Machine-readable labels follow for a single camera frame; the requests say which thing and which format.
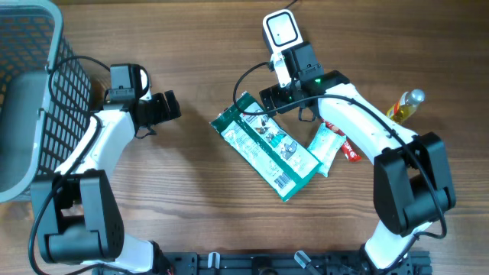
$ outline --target snack package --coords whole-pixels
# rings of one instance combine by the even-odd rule
[[[247,92],[237,102],[246,112],[263,111]],[[301,190],[321,166],[268,115],[244,115],[232,105],[212,121],[211,126],[256,169],[284,202]]]
[[[341,136],[345,136],[345,133],[343,133],[342,130],[340,130],[338,127],[334,126],[332,123],[327,122],[326,120],[322,119],[322,122],[326,123],[326,127],[335,132],[336,134],[339,134]],[[342,145],[342,151],[343,154],[345,154],[346,158],[350,160],[351,162],[359,161],[361,160],[361,157],[357,152],[353,150],[353,147],[351,147],[351,144],[348,142],[348,139],[345,141],[345,143]]]
[[[346,136],[335,134],[326,127],[325,123],[319,126],[316,136],[307,148],[322,163],[318,173],[328,177],[329,168],[335,159],[336,152],[345,142]]]

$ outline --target small snack packet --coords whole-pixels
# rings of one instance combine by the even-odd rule
[[[328,177],[329,168],[335,159],[336,152],[346,142],[346,137],[335,134],[326,127],[325,123],[319,126],[318,132],[307,150],[321,161],[318,173]]]
[[[322,119],[322,122],[326,123],[326,127],[335,132],[336,134],[339,134],[341,136],[345,136],[345,133],[343,133],[342,130],[340,130],[338,127],[334,126],[332,123],[327,122],[326,120]],[[343,154],[345,154],[346,158],[350,160],[350,162],[355,162],[361,160],[361,157],[357,152],[353,150],[353,147],[351,147],[351,144],[348,142],[348,139],[345,141],[345,143],[342,145],[342,151]]]

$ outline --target barcode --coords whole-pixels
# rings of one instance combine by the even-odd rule
[[[285,188],[285,186],[287,186],[287,184],[290,183],[291,180],[292,179],[287,174],[282,173],[279,177],[275,179],[275,183],[278,185],[280,190],[282,190],[283,188]]]

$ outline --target wire mesh basket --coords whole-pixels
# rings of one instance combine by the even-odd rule
[[[73,50],[48,0],[0,0],[0,202],[29,200],[36,175],[52,174],[89,126],[86,113],[51,101],[48,73]],[[91,83],[78,60],[53,76],[57,99],[88,110]]]

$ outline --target green snack package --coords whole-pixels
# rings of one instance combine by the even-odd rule
[[[246,112],[263,111],[247,92],[238,99],[238,105]],[[232,105],[212,121],[211,126],[284,202],[301,190],[322,165],[268,115],[244,115]]]

